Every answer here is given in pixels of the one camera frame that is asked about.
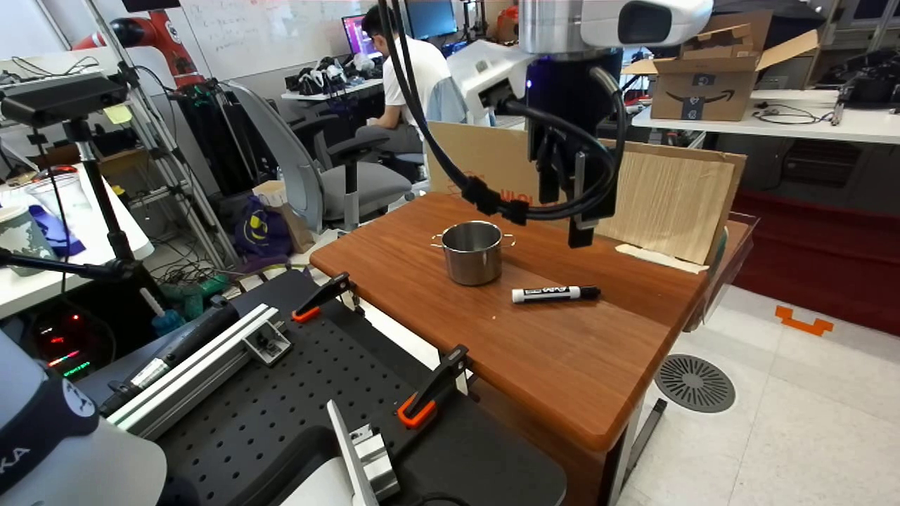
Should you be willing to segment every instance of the person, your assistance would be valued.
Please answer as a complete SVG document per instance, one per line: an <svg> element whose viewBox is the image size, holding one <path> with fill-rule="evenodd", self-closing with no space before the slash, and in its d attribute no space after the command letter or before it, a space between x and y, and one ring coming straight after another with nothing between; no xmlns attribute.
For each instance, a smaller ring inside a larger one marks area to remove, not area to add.
<svg viewBox="0 0 900 506"><path fill-rule="evenodd" d="M382 91L387 91L387 109L380 119L370 119L366 128L359 130L359 139L382 139L378 151L388 154L412 154L422 151L422 139L418 130L418 122L408 109L408 102L404 95L399 80L396 80L396 66L404 66L404 56L392 53L388 46L388 28L382 26L382 8L373 5L364 16L364 31L373 36L375 47L387 56L382 66ZM450 80L450 66L440 47L422 39L408 39L412 61L413 61L413 77L418 77L418 92L422 102L422 109L427 109L430 91L441 83Z"/></svg>

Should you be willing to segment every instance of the metal pot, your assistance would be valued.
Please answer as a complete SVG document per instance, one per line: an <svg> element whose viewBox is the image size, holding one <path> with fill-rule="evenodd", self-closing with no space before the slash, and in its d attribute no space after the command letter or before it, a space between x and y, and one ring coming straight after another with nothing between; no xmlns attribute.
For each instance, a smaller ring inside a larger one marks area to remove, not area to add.
<svg viewBox="0 0 900 506"><path fill-rule="evenodd" d="M503 233L492 222L458 222L446 227L440 244L446 248L449 277L456 284L478 286L502 278Z"/></svg>

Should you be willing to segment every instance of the wooden table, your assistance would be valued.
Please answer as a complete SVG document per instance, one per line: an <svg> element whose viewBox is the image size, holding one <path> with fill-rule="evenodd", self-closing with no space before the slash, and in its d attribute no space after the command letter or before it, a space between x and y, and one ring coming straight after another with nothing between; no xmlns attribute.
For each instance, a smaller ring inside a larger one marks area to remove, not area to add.
<svg viewBox="0 0 900 506"><path fill-rule="evenodd" d="M526 417L526 434L558 440L541 448L569 466L571 497L591 497L600 466L586 466L621 441L672 341L710 305L711 277L647 264L602 239L571 251L558 227L492 219L513 233L503 277L458 286L433 236L463 219L484 217L458 198L433 194L319 251L314 264L349 274L364 298L441 352L464 344L472 371L517 410L506 414ZM748 251L748 236L751 225L730 222L723 268ZM509 291L548 284L596 284L602 300L509 305Z"/></svg>

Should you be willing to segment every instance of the floor drain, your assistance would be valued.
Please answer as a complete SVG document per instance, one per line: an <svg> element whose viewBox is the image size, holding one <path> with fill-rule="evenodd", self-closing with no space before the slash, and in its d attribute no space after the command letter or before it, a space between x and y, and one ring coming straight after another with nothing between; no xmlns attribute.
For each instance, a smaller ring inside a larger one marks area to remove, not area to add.
<svg viewBox="0 0 900 506"><path fill-rule="evenodd" d="M721 414L735 404L733 381L711 364L672 354L655 375L655 385L682 409Z"/></svg>

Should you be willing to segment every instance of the marker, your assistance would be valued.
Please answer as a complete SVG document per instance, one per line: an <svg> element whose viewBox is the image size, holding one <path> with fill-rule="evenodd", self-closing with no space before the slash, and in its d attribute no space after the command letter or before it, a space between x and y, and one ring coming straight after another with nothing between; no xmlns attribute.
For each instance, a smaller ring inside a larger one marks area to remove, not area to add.
<svg viewBox="0 0 900 506"><path fill-rule="evenodd" d="M595 300L600 298L600 286L536 286L536 291L513 291L513 305L533 300Z"/></svg>

